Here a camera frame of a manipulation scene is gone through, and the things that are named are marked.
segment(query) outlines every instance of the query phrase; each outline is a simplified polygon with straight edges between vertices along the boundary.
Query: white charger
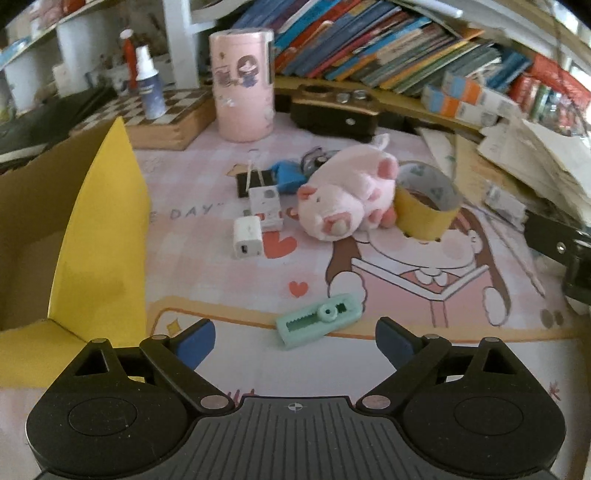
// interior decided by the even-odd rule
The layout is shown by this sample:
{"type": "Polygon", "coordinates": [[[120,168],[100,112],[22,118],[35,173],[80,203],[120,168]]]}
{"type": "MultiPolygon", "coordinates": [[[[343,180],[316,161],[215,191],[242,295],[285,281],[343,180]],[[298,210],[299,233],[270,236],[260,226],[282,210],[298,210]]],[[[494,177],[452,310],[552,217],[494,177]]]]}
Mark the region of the white charger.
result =
{"type": "Polygon", "coordinates": [[[236,258],[262,255],[262,229],[259,217],[251,215],[234,221],[234,255],[236,258]]]}

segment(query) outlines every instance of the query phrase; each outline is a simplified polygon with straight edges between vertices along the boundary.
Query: stacked papers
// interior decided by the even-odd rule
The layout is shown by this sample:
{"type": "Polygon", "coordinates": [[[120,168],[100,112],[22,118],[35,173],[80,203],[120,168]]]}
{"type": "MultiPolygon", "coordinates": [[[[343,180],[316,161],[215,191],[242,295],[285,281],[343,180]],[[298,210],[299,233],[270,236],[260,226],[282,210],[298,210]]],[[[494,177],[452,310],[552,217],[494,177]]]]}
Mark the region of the stacked papers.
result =
{"type": "Polygon", "coordinates": [[[582,139],[516,118],[482,134],[482,156],[591,226],[591,150],[582,139]]]}

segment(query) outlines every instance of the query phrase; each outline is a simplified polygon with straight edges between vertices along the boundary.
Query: medicine box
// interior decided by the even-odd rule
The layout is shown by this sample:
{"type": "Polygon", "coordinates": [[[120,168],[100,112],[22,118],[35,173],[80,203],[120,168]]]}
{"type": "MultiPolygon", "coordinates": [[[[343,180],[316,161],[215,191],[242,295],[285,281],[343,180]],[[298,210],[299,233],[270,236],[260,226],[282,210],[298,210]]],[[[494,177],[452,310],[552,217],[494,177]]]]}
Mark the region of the medicine box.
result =
{"type": "Polygon", "coordinates": [[[519,115],[519,105],[502,93],[483,87],[474,80],[446,72],[441,91],[457,100],[483,108],[504,118],[519,115]]]}
{"type": "Polygon", "coordinates": [[[477,127],[491,127],[499,119],[495,113],[488,112],[480,106],[461,102],[430,85],[424,88],[421,101],[432,113],[456,118],[477,127]]]}

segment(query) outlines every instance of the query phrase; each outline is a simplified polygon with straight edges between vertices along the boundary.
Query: book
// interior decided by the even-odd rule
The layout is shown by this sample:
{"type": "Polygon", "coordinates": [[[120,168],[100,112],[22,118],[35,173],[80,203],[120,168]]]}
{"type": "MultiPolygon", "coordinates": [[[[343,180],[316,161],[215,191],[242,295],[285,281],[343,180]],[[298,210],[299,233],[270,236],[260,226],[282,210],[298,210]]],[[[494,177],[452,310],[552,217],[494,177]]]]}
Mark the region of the book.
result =
{"type": "Polygon", "coordinates": [[[360,54],[352,57],[347,62],[343,63],[338,69],[334,72],[331,72],[325,75],[327,80],[338,80],[343,81],[347,77],[349,77],[352,73],[359,70],[364,65],[367,65],[370,61],[376,58],[376,54],[379,50],[387,46],[388,44],[392,43],[393,41],[398,40],[399,38],[403,37],[407,33],[412,30],[416,30],[417,28],[421,28],[427,24],[431,23],[431,19],[427,17],[420,17],[412,22],[410,25],[404,27],[397,32],[394,32],[381,41],[377,42],[375,45],[372,45],[370,48],[367,48],[360,54]]]}
{"type": "Polygon", "coordinates": [[[313,21],[319,19],[339,1],[340,0],[319,0],[316,2],[285,33],[280,34],[279,37],[277,37],[275,40],[275,53],[278,54],[285,50],[313,21]]]}
{"type": "Polygon", "coordinates": [[[273,20],[269,25],[269,28],[275,31],[275,33],[279,32],[279,29],[309,1],[310,0],[295,0],[289,7],[283,10],[275,20],[273,20]]]}
{"type": "Polygon", "coordinates": [[[530,117],[530,113],[532,108],[534,107],[535,98],[538,95],[538,90],[540,89],[541,82],[538,79],[534,79],[531,83],[530,89],[527,92],[523,102],[521,102],[521,111],[530,117]]]}
{"type": "Polygon", "coordinates": [[[304,63],[295,71],[298,76],[305,76],[316,68],[323,60],[337,52],[342,45],[350,38],[355,38],[360,32],[365,31],[369,25],[380,22],[392,11],[393,5],[390,2],[379,2],[375,7],[368,9],[362,15],[351,22],[349,26],[339,31],[333,38],[319,45],[318,49],[310,52],[310,55],[303,55],[304,63]]]}
{"type": "Polygon", "coordinates": [[[505,93],[509,85],[531,65],[531,60],[525,55],[503,48],[501,69],[486,81],[486,86],[498,92],[505,93]]]}
{"type": "Polygon", "coordinates": [[[277,18],[289,8],[289,6],[294,2],[294,0],[279,0],[276,2],[275,5],[269,9],[267,16],[265,19],[260,23],[260,25],[255,25],[256,27],[262,28],[269,28],[269,26],[277,20],[277,18]]]}
{"type": "Polygon", "coordinates": [[[436,72],[440,69],[445,68],[454,60],[457,60],[464,56],[466,53],[474,50],[478,47],[478,44],[475,42],[469,42],[466,45],[461,46],[457,50],[451,51],[449,54],[441,57],[439,60],[436,60],[426,66],[425,68],[419,70],[417,73],[414,73],[406,80],[402,81],[401,83],[395,85],[392,90],[396,93],[405,93],[409,88],[416,85],[421,80],[427,78],[433,72],[436,72]]]}
{"type": "Polygon", "coordinates": [[[531,107],[530,121],[538,122],[540,120],[540,115],[544,111],[544,107],[546,106],[546,102],[548,101],[551,90],[552,89],[549,86],[540,84],[538,93],[535,96],[534,104],[531,107]]]}
{"type": "Polygon", "coordinates": [[[431,40],[428,44],[420,45],[405,53],[401,57],[386,63],[385,65],[378,68],[375,72],[372,72],[367,77],[364,77],[362,81],[365,85],[375,88],[381,83],[387,81],[389,78],[398,75],[400,72],[403,72],[409,67],[421,62],[430,54],[446,48],[455,41],[456,40],[453,37],[442,34],[431,40]]]}
{"type": "Polygon", "coordinates": [[[419,61],[418,63],[415,63],[414,65],[410,66],[409,68],[407,68],[403,72],[398,73],[394,77],[389,78],[385,82],[381,83],[379,85],[379,87],[384,90],[389,90],[397,83],[399,83],[402,80],[406,79],[407,77],[411,76],[413,73],[416,73],[419,70],[421,70],[423,67],[426,67],[427,65],[431,64],[432,62],[437,61],[440,58],[444,57],[448,53],[451,53],[452,51],[463,47],[472,38],[477,37],[477,36],[481,35],[482,33],[483,33],[482,30],[475,29],[475,28],[467,28],[462,39],[458,39],[458,40],[452,42],[449,46],[443,48],[442,50],[439,50],[436,53],[432,53],[424,60],[419,61]]]}
{"type": "Polygon", "coordinates": [[[412,35],[414,33],[418,33],[418,36],[415,38],[412,38],[408,42],[401,44],[399,47],[388,49],[385,52],[378,52],[377,58],[375,60],[372,60],[366,66],[359,69],[357,72],[355,72],[353,75],[351,75],[351,78],[353,80],[362,81],[363,78],[368,77],[369,75],[371,75],[373,72],[375,72],[376,70],[378,70],[382,66],[384,66],[396,59],[402,58],[405,54],[407,54],[408,52],[410,52],[411,50],[413,50],[419,46],[426,46],[429,42],[431,42],[432,40],[434,40],[438,36],[441,36],[442,38],[447,37],[447,35],[444,34],[441,27],[439,25],[433,24],[433,23],[427,25],[424,28],[421,28],[419,30],[415,30],[415,31],[411,32],[410,35],[412,35]]]}
{"type": "Polygon", "coordinates": [[[298,76],[303,76],[304,73],[300,71],[302,66],[314,61],[320,63],[332,50],[339,48],[348,38],[373,21],[376,16],[383,16],[392,8],[393,6],[389,2],[363,0],[355,8],[343,14],[322,35],[317,36],[314,41],[300,50],[297,57],[286,66],[283,73],[291,75],[296,72],[298,76]]]}
{"type": "Polygon", "coordinates": [[[534,78],[529,73],[522,73],[513,82],[507,96],[518,104],[522,104],[531,90],[531,85],[534,83],[534,78]]]}
{"type": "Polygon", "coordinates": [[[290,46],[275,59],[275,71],[280,73],[282,68],[293,59],[304,46],[324,31],[325,29],[322,29],[324,22],[331,22],[332,24],[332,22],[335,22],[344,13],[359,5],[360,2],[361,0],[341,0],[333,8],[322,15],[322,17],[315,22],[312,22],[308,28],[299,34],[294,41],[291,42],[290,46]]]}
{"type": "Polygon", "coordinates": [[[262,22],[265,19],[274,4],[275,0],[255,0],[251,7],[236,20],[232,28],[254,27],[256,22],[262,22]]]}
{"type": "Polygon", "coordinates": [[[412,32],[407,33],[402,38],[399,38],[398,40],[392,42],[390,45],[387,46],[387,49],[384,52],[378,52],[379,55],[376,55],[375,60],[370,61],[367,65],[361,67],[359,70],[357,70],[357,72],[355,72],[353,75],[351,75],[351,77],[350,77],[351,80],[358,82],[363,77],[365,77],[366,75],[370,74],[372,71],[379,68],[381,65],[381,63],[380,63],[381,55],[380,54],[382,54],[382,53],[383,53],[383,55],[391,54],[395,51],[401,51],[408,46],[414,45],[413,41],[416,40],[418,37],[421,37],[422,34],[423,34],[423,31],[418,28],[416,30],[413,30],[412,32]]]}
{"type": "Polygon", "coordinates": [[[370,42],[373,38],[379,36],[382,32],[409,18],[410,16],[406,12],[389,12],[387,18],[379,22],[378,25],[369,28],[367,32],[360,34],[357,38],[350,39],[349,42],[347,42],[347,44],[345,44],[345,46],[343,46],[337,53],[332,55],[331,58],[323,61],[312,72],[308,73],[306,77],[315,78],[317,76],[320,76],[324,71],[330,68],[330,66],[333,63],[345,58],[356,48],[365,45],[366,43],[370,42]]]}
{"type": "Polygon", "coordinates": [[[427,78],[421,80],[411,89],[404,92],[404,95],[410,97],[418,97],[421,95],[426,85],[435,88],[441,88],[443,84],[443,76],[446,72],[452,72],[454,75],[466,77],[475,70],[485,65],[491,64],[495,61],[501,61],[501,56],[497,50],[492,47],[480,46],[466,55],[450,63],[445,69],[438,70],[432,73],[427,78]]]}
{"type": "Polygon", "coordinates": [[[591,92],[569,72],[560,68],[554,60],[538,53],[528,72],[552,90],[567,95],[581,110],[586,110],[591,103],[591,92]]]}
{"type": "Polygon", "coordinates": [[[282,26],[280,26],[275,37],[277,38],[279,35],[283,35],[319,1],[320,0],[308,0],[298,11],[289,17],[282,26]]]}

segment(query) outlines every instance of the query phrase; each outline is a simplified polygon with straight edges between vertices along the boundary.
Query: pig snout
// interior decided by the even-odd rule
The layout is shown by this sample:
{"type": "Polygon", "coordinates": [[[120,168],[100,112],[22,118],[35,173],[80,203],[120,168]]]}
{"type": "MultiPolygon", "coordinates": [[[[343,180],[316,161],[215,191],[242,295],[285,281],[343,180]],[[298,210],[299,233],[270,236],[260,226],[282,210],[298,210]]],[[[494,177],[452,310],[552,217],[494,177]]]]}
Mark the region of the pig snout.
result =
{"type": "Polygon", "coordinates": [[[330,236],[343,236],[351,230],[351,214],[349,212],[337,213],[322,219],[322,232],[330,236]]]}

